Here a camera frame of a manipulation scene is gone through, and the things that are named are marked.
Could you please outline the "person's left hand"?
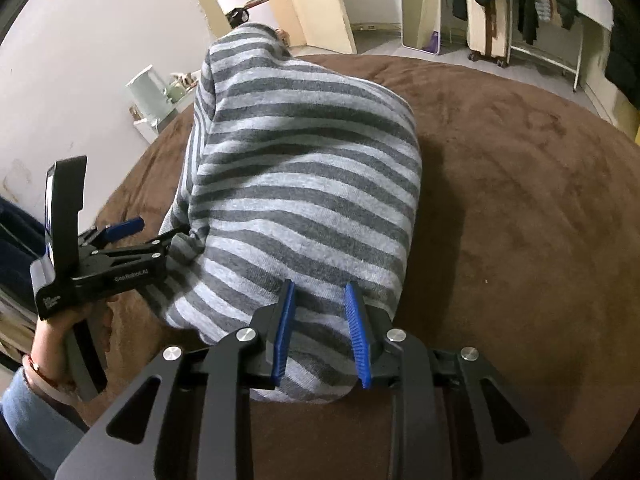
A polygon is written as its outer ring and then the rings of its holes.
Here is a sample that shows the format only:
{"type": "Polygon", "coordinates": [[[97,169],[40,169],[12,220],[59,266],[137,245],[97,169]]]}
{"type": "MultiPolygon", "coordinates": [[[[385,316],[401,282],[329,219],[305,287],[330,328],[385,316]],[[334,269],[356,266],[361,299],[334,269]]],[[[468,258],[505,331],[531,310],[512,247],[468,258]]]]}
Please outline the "person's left hand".
{"type": "Polygon", "coordinates": [[[50,402],[70,404],[69,400],[64,400],[65,390],[70,388],[72,383],[68,371],[65,338],[77,323],[85,321],[96,311],[103,315],[99,331],[100,345],[105,352],[109,352],[113,323],[111,304],[117,299],[117,296],[107,297],[94,304],[65,310],[52,318],[37,322],[32,348],[29,355],[23,358],[26,382],[33,392],[50,402]]]}

